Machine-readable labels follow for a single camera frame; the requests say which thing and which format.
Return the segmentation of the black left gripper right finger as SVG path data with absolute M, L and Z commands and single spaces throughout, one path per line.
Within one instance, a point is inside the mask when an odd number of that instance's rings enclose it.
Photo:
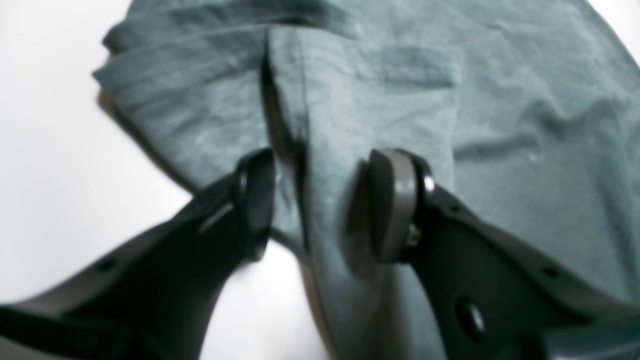
M 401 149 L 370 151 L 375 259 L 407 264 L 450 360 L 637 360 L 639 309 L 482 221 Z

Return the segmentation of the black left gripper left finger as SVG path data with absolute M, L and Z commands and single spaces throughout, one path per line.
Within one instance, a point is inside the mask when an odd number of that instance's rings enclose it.
M 274 152 L 247 153 L 169 221 L 2 305 L 2 337 L 78 360 L 197 360 L 226 281 L 265 254 L 274 195 Z

